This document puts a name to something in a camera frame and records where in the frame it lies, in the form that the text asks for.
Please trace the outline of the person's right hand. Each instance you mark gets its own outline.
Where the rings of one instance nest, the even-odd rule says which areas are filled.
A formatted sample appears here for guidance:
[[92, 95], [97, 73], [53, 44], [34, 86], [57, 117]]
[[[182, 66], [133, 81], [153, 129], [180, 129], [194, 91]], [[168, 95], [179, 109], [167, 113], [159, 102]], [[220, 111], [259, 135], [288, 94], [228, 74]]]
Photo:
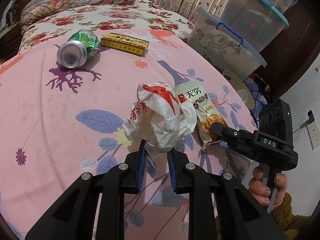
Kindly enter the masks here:
[[[257, 166], [252, 172], [253, 178], [249, 181], [249, 192], [253, 197], [262, 205], [268, 206], [270, 204], [269, 195], [271, 190], [268, 186], [264, 185], [261, 180], [263, 178], [263, 170]], [[274, 177], [274, 185], [278, 188], [277, 195], [274, 199], [272, 211], [278, 208], [285, 197], [288, 187], [287, 176], [282, 173], [278, 173]]]

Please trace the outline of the yellow sleeve forearm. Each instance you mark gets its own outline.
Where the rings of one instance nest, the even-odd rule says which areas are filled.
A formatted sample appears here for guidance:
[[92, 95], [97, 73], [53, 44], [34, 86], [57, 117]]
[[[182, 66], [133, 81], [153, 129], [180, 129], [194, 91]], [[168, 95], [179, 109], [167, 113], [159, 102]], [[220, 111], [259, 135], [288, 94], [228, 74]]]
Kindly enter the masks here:
[[270, 212], [271, 217], [284, 231], [288, 240], [295, 239], [311, 218], [310, 216], [294, 215], [291, 202], [291, 195], [285, 193], [283, 202]]

